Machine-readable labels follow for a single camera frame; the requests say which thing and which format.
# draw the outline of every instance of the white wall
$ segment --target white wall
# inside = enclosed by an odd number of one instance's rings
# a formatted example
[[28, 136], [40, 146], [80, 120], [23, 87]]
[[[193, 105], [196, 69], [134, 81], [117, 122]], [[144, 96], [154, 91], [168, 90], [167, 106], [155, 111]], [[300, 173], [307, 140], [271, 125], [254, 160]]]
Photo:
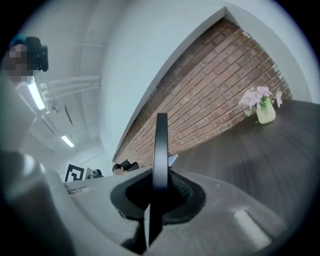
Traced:
[[68, 162], [89, 167], [90, 169], [100, 169], [103, 176], [113, 175], [111, 157], [109, 157], [99, 141], [92, 142], [77, 152], [64, 157], [56, 165], [55, 171], [63, 174], [66, 171]]
[[52, 152], [27, 135], [19, 151], [42, 163], [46, 170], [56, 171], [60, 175], [66, 171], [68, 162], [93, 170], [100, 169], [103, 176], [113, 175], [111, 157], [106, 154], [99, 141], [93, 141], [78, 148], [70, 148], [70, 153]]
[[289, 84], [293, 99], [320, 104], [319, 63], [307, 38], [276, 2], [227, 0], [226, 17], [267, 51]]
[[108, 42], [101, 73], [99, 136], [110, 156], [170, 66], [224, 15], [220, 0], [129, 2]]

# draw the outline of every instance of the white pipe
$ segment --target white pipe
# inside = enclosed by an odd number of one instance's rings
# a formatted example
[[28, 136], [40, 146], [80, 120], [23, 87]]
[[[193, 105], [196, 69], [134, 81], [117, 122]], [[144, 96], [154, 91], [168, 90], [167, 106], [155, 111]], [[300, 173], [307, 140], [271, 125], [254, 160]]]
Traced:
[[92, 82], [92, 83], [80, 83], [80, 84], [74, 84], [74, 85], [67, 85], [63, 87], [58, 88], [50, 88], [49, 91], [51, 92], [58, 92], [58, 91], [64, 91], [72, 88], [78, 88], [78, 87], [85, 87], [85, 86], [100, 86], [99, 82]]
[[67, 95], [70, 95], [70, 94], [75, 94], [75, 93], [84, 92], [84, 91], [88, 91], [88, 90], [92, 90], [92, 89], [98, 89], [98, 88], [100, 88], [100, 86], [89, 87], [89, 88], [79, 89], [79, 90], [73, 90], [73, 91], [66, 92], [66, 93], [63, 93], [63, 94], [60, 94], [60, 95], [52, 96], [49, 99], [52, 100], [54, 98], [60, 98], [60, 97], [67, 96]]
[[103, 44], [95, 44], [95, 43], [81, 43], [81, 42], [73, 42], [73, 43], [63, 43], [63, 44], [49, 44], [50, 48], [59, 48], [59, 47], [73, 47], [73, 46], [81, 46], [81, 47], [96, 47], [96, 48], [105, 48], [106, 46]]
[[74, 76], [74, 77], [68, 77], [64, 79], [59, 80], [53, 80], [49, 81], [48, 84], [64, 84], [64, 83], [70, 83], [70, 82], [80, 82], [80, 81], [87, 81], [87, 80], [101, 80], [101, 75], [88, 75], [88, 76]]

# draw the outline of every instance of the table surface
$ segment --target table surface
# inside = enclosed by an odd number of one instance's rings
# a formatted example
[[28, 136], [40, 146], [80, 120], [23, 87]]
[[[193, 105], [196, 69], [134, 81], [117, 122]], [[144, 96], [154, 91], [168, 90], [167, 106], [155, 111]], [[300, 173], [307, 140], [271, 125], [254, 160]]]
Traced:
[[308, 210], [318, 190], [320, 105], [284, 100], [276, 119], [256, 115], [219, 136], [179, 153], [172, 167], [231, 183], [287, 224]]

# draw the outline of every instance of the ceiling light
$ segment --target ceiling light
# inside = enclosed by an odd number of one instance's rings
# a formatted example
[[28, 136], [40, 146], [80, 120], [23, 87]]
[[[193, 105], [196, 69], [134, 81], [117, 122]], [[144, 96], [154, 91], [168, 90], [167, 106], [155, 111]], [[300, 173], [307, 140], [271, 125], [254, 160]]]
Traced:
[[63, 135], [63, 136], [61, 137], [61, 139], [62, 139], [65, 143], [67, 143], [67, 145], [68, 145], [70, 148], [73, 148], [73, 147], [75, 146], [75, 145], [70, 141], [70, 139], [67, 138], [67, 136]]
[[38, 109], [43, 110], [45, 108], [45, 105], [41, 99], [36, 83], [33, 82], [31, 84], [28, 84], [28, 89]]

